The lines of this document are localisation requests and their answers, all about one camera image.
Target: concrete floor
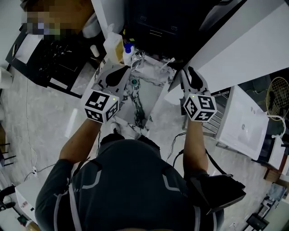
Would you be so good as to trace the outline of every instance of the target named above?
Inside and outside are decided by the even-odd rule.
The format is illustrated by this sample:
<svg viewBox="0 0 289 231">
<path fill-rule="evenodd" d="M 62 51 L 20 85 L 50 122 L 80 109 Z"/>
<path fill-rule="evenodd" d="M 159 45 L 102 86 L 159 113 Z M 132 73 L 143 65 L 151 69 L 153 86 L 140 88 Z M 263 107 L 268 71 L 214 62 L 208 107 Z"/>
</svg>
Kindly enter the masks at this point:
<svg viewBox="0 0 289 231">
<path fill-rule="evenodd" d="M 13 85 L 11 89 L 3 90 L 0 100 L 5 109 L 2 126 L 7 140 L 11 142 L 9 156 L 17 157 L 15 164 L 1 170 L 0 181 L 5 187 L 11 182 L 15 185 L 22 183 L 25 176 L 32 171 L 32 166 L 41 170 L 56 163 L 62 146 L 85 120 L 79 99 L 54 89 L 37 86 L 14 69 L 11 72 L 14 76 Z M 67 127 L 72 114 L 76 116 L 72 129 L 69 130 Z M 164 160 L 167 159 L 174 137 L 183 132 L 182 120 L 179 106 L 164 101 L 155 127 L 150 130 L 149 135 L 149 138 L 161 147 Z M 101 138 L 109 132 L 109 124 L 104 125 Z M 125 131 L 123 133 L 127 138 L 131 138 Z M 174 157 L 183 149 L 184 141 L 185 136 L 177 138 L 169 163 L 172 163 Z M 95 156 L 97 144 L 96 140 L 91 156 Z M 240 230 L 245 225 L 245 218 L 257 210 L 270 188 L 271 183 L 263 180 L 266 168 L 246 156 L 216 147 L 216 141 L 211 138 L 205 137 L 205 145 L 220 167 L 246 186 L 246 197 L 225 209 L 222 227 L 223 231 Z M 183 174 L 182 157 L 178 158 L 175 168 Z M 50 170 L 51 167 L 38 173 L 40 181 L 45 181 Z M 211 164 L 208 172 L 218 174 Z"/>
</svg>

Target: black and white marker cube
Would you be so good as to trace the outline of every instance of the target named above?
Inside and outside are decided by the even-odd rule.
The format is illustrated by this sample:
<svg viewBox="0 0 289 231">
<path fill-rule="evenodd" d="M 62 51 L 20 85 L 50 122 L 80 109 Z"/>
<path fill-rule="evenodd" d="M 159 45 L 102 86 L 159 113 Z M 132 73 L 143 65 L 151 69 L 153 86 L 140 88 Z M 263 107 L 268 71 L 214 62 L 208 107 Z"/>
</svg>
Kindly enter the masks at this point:
<svg viewBox="0 0 289 231">
<path fill-rule="evenodd" d="M 208 122 L 217 112 L 214 97 L 189 94 L 184 108 L 191 121 Z"/>
<path fill-rule="evenodd" d="M 85 91 L 81 104 L 89 119 L 102 124 L 119 111 L 119 97 L 92 89 Z"/>
</svg>

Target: power plug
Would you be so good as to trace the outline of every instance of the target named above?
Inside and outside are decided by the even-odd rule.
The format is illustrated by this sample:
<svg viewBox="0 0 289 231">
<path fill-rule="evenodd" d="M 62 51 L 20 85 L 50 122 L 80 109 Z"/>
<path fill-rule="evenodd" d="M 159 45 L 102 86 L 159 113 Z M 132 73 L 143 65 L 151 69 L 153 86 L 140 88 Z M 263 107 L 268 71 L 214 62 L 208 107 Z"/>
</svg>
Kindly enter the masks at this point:
<svg viewBox="0 0 289 231">
<path fill-rule="evenodd" d="M 33 169 L 33 171 L 32 171 L 33 175 L 34 175 L 36 178 L 38 178 L 37 168 L 36 168 L 35 166 L 33 166 L 32 169 Z"/>
</svg>

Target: white bottle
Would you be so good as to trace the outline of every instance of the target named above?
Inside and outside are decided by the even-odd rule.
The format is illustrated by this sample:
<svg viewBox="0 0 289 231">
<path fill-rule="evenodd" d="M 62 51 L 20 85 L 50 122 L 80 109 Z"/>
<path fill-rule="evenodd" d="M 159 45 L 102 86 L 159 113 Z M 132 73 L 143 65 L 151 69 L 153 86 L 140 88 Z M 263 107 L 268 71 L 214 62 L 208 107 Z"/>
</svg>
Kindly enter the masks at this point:
<svg viewBox="0 0 289 231">
<path fill-rule="evenodd" d="M 125 44 L 125 50 L 123 52 L 123 62 L 125 65 L 130 66 L 132 62 L 132 56 L 134 54 L 134 47 L 131 43 Z"/>
<path fill-rule="evenodd" d="M 122 61 L 123 55 L 123 42 L 122 36 L 112 32 L 114 24 L 109 25 L 107 28 L 107 39 L 103 46 L 107 52 L 108 58 L 112 63 L 119 64 Z"/>
</svg>

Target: gray cloth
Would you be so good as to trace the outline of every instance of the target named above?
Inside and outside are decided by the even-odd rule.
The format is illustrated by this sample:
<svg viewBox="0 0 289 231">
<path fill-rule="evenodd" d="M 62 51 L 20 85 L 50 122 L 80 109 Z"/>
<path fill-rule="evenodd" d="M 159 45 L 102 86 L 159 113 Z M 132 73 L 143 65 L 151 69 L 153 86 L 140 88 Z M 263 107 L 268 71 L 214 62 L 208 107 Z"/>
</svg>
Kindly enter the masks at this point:
<svg viewBox="0 0 289 231">
<path fill-rule="evenodd" d="M 35 215 L 43 231 L 54 230 L 56 197 L 67 190 L 72 167 L 59 160 L 38 195 Z M 141 141 L 119 140 L 102 147 L 72 183 L 83 230 L 193 230 L 186 182 L 156 148 Z M 74 229 L 68 195 L 61 199 L 58 226 Z"/>
</svg>

